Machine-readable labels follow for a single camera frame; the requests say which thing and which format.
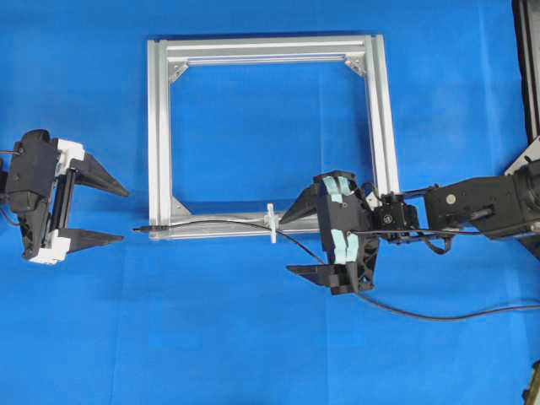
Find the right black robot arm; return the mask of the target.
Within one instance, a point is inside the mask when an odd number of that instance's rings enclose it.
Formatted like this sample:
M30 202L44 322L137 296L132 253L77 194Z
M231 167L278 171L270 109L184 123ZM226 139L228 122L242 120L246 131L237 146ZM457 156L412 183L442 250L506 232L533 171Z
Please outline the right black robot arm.
M371 207L355 174L335 170L314 177L284 214L288 224L315 215L327 261L287 269L332 294L373 289L380 241L422 241L444 255L466 225L491 240L517 238L539 255L539 163L509 175L476 177L449 186L377 194Z

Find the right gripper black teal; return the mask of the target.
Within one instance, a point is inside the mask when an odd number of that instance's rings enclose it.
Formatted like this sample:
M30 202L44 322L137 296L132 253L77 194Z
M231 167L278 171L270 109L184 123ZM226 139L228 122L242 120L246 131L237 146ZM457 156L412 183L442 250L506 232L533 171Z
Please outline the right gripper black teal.
M328 264L288 265L286 268L332 294L357 294L374 288L380 247L372 210L355 175L335 170L317 175L281 217L280 224L316 214Z

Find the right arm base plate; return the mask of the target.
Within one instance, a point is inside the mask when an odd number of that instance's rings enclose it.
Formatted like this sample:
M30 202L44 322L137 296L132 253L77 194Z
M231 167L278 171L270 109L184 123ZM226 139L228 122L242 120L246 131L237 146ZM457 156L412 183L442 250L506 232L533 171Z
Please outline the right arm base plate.
M514 174L522 166L528 163L539 160L540 158L540 137L536 137L516 158L516 160L505 170L504 175L509 176Z

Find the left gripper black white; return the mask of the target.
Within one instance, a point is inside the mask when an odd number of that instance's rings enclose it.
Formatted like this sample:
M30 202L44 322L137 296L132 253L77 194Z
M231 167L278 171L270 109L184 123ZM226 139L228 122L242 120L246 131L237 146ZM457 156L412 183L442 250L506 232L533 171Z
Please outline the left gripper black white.
M129 191L89 153L84 146L61 138L51 138L46 130L27 132L14 145L7 177L9 209L19 222L23 258L29 262L54 265L67 253L107 246L124 240L86 229L51 229L49 211L56 181L67 174L73 161L75 183L121 197Z

